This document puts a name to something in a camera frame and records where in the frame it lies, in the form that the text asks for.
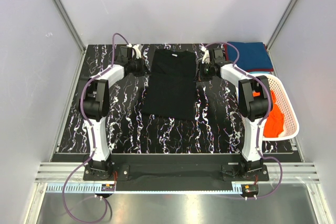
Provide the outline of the black t shirt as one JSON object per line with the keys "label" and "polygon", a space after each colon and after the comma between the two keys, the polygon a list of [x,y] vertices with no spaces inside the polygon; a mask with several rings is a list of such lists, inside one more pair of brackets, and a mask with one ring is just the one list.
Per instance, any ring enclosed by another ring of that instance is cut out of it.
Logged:
{"label": "black t shirt", "polygon": [[165,118],[193,120],[195,75],[194,52],[156,49],[142,112]]}

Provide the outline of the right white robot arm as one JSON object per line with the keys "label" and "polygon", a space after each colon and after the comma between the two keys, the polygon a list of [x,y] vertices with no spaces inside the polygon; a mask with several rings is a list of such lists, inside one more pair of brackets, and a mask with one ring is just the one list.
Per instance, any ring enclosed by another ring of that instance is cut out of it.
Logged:
{"label": "right white robot arm", "polygon": [[235,62],[225,59],[220,48],[207,49],[198,63],[196,81],[209,81],[219,77],[232,83],[237,89],[238,110],[244,122],[244,145],[240,160],[230,171],[222,174],[230,178],[254,179],[263,169],[262,139],[266,118],[272,108],[268,78],[252,76]]}

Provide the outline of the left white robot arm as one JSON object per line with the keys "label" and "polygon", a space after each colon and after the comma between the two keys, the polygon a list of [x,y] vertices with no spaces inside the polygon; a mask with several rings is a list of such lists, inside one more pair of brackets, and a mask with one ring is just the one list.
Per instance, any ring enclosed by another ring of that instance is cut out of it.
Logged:
{"label": "left white robot arm", "polygon": [[78,84],[78,110],[88,132],[90,147],[89,157],[83,163],[85,180],[89,176],[107,180],[117,174],[113,171],[106,135],[106,118],[110,110],[109,89],[129,74],[136,77],[150,74],[141,49],[141,44],[121,46],[113,64],[95,76],[81,79]]}

